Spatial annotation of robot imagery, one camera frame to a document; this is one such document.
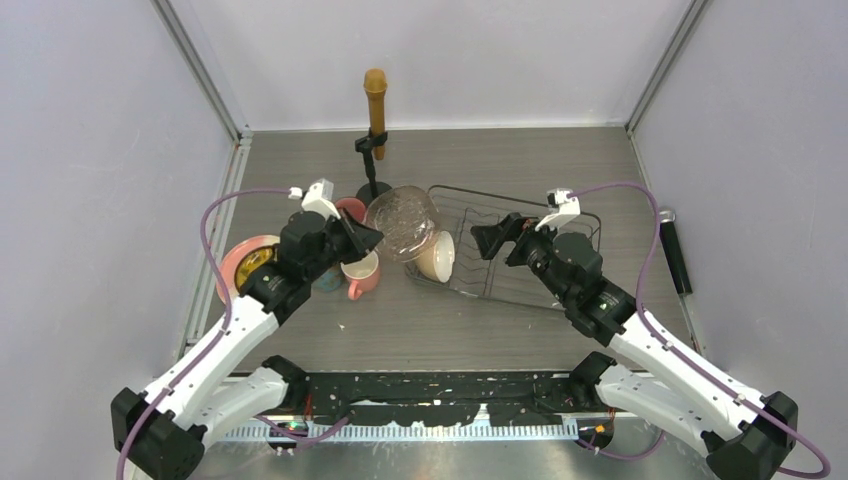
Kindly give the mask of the beige ceramic bowl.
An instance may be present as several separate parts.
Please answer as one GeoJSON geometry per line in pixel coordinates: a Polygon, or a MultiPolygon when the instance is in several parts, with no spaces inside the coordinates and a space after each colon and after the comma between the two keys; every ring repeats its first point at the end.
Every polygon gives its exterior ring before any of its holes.
{"type": "Polygon", "coordinates": [[[415,265],[427,279],[447,283],[453,273],[455,256],[452,235],[442,231],[437,235],[435,243],[415,260],[415,265]]]}

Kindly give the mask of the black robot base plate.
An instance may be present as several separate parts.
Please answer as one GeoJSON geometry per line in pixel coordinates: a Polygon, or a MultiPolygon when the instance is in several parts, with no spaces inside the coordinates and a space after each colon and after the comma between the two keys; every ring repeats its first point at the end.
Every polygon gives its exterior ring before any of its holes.
{"type": "Polygon", "coordinates": [[[551,371],[324,372],[290,387],[282,409],[320,425],[410,427],[553,425],[565,414],[609,413],[589,388],[551,371]]]}

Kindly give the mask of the pink beige leaf plate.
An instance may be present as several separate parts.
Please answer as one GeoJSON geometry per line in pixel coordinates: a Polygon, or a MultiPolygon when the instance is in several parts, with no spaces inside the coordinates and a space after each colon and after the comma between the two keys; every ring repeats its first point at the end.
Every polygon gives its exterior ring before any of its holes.
{"type": "Polygon", "coordinates": [[[219,266],[220,273],[224,279],[224,287],[216,285],[216,293],[218,298],[225,302],[227,299],[233,299],[239,295],[234,285],[234,270],[237,263],[250,251],[256,248],[273,245],[274,248],[279,242],[279,237],[275,235],[259,235],[244,240],[233,247],[223,258],[219,266]]]}

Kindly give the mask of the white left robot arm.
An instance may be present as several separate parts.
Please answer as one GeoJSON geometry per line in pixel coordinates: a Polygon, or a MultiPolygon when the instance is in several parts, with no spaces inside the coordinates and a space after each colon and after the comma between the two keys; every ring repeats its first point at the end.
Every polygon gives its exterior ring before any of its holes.
{"type": "Polygon", "coordinates": [[[311,297],[329,268],[364,259],[383,238],[346,212],[293,214],[271,256],[253,264],[214,328],[141,392],[123,388],[112,399],[119,462],[152,479],[186,479],[227,431],[275,407],[298,412],[307,398],[305,375],[280,357],[225,391],[219,385],[311,297]]]}

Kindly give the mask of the plain pink mug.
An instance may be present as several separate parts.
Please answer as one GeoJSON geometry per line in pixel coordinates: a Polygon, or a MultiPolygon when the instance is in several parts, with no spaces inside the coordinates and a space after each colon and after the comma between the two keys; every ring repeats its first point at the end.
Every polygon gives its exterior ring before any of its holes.
{"type": "Polygon", "coordinates": [[[369,253],[362,260],[342,263],[340,267],[349,283],[347,297],[352,301],[373,291],[379,283],[381,266],[376,251],[369,253]]]}

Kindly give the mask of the pink patterned mug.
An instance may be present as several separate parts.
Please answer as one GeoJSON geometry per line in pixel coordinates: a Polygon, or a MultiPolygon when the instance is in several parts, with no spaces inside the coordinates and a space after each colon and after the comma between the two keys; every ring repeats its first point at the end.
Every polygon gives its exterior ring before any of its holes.
{"type": "Polygon", "coordinates": [[[344,197],[335,202],[335,207],[345,210],[355,221],[363,223],[367,213],[366,205],[356,197],[344,197]]]}

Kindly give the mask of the blue mug yellow inside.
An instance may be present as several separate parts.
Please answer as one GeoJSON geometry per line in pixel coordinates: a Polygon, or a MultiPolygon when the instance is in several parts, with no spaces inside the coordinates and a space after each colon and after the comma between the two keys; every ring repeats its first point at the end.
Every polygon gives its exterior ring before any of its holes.
{"type": "Polygon", "coordinates": [[[340,288],[345,281],[346,278],[341,267],[339,265],[334,265],[317,278],[312,283],[312,286],[315,290],[321,292],[332,292],[340,288]]]}

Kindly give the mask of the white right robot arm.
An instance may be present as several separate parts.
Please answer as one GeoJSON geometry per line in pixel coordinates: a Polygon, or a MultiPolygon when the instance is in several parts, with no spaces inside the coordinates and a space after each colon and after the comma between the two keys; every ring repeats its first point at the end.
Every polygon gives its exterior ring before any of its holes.
{"type": "Polygon", "coordinates": [[[507,265],[526,266],[563,306],[566,319],[651,372],[643,379],[593,352],[571,373],[574,403],[623,409],[685,442],[720,479],[770,479],[795,446],[779,428],[796,427],[787,395],[765,396],[698,355],[635,299],[602,274],[603,259],[581,233],[558,233],[533,217],[510,213],[470,229],[480,256],[492,260],[507,242],[507,265]]]}

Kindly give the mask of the brown glass bowl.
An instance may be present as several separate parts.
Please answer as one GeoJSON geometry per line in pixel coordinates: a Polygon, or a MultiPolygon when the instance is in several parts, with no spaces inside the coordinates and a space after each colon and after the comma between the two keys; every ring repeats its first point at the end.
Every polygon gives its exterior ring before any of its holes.
{"type": "Polygon", "coordinates": [[[378,196],[367,208],[365,224],[384,236],[377,252],[400,263],[421,256],[441,230],[434,201],[413,185],[392,188],[378,196]]]}

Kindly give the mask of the yellow black patterned plate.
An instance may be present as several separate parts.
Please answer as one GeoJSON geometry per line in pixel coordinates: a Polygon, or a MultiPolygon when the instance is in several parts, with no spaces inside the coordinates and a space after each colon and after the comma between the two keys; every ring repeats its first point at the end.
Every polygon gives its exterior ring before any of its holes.
{"type": "Polygon", "coordinates": [[[234,285],[236,290],[242,288],[248,277],[260,266],[273,260],[275,248],[273,245],[262,246],[248,252],[236,265],[234,270],[234,285]]]}

